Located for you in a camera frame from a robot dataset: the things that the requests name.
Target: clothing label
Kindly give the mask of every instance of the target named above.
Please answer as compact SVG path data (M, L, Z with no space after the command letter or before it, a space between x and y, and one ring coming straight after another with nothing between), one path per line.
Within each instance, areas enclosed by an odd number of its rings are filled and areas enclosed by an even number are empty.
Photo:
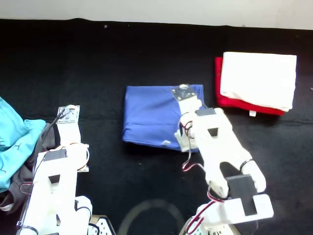
M164 141L162 142L162 145L169 145L170 143L171 143L170 141L164 140Z
M255 117L255 116L256 116L256 111L250 110L250 111L249 111L249 116L250 116L250 117Z

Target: blue folded cloth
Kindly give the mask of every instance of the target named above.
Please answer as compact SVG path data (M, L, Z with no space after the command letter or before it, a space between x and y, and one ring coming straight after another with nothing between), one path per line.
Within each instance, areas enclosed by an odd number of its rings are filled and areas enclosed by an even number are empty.
M44 120L25 120L0 97L0 192L32 154L45 127Z
M203 85L190 85L203 100ZM174 133L181 117L172 86L133 87L125 94L123 141L180 151Z

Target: teal clothing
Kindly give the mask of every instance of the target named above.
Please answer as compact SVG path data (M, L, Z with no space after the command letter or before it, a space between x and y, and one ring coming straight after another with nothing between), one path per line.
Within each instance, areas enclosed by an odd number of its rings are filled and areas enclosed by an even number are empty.
M0 97L0 192L34 151L44 120L24 120Z

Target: red wire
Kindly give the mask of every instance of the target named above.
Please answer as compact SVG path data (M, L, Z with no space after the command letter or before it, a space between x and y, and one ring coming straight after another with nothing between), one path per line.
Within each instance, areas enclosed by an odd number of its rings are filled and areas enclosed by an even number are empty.
M218 199L218 198L216 198L216 197L213 197L213 196L210 194L210 191L207 191L207 192L206 192L206 195L207 195L207 197L208 197L210 200L212 200L212 201L215 201L215 202L224 202L224 200L222 200L222 199Z
M187 169L185 169L186 165L184 165L184 166L182 167L182 171L183 171L183 172L187 172L187 171L189 171L191 168L193 168L193 167L196 166L196 165L202 166L200 163L194 163L194 164L191 164Z
M32 182L24 182L24 183L20 184L20 191L21 191L21 193L30 195L30 193L24 192L24 191L22 190L22 186L24 186L24 185L31 185L31 184L32 184Z
M187 227L186 227L186 233L188 234L188 235L191 235L198 227L199 227L199 225L202 223L202 221L204 220L204 218L203 217L200 217L200 215L206 210L206 209L208 209L211 205L213 205L215 202L214 201L210 201L208 204L206 204L206 206L199 212L199 213L197 213L196 215L195 215L195 217L193 217L192 219L191 219L191 221L189 222L189 224L187 225ZM199 222L196 224L196 226L193 228L193 230L192 231L188 231L189 229L190 229L190 227L191 227L191 225L193 225L193 223L197 220L197 219L199 219Z

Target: dark gray cloth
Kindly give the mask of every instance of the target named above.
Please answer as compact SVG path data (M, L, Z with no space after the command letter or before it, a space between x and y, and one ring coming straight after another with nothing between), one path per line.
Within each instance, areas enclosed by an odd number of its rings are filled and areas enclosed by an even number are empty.
M50 123L47 123L37 140L33 153L11 178L11 185L8 191L0 193L0 209L12 204L12 207L6 211L6 214L14 213L25 201L27 194L20 191L20 185L24 182L32 181L33 165L38 153L55 148L54 130L53 127L50 129L49 127Z

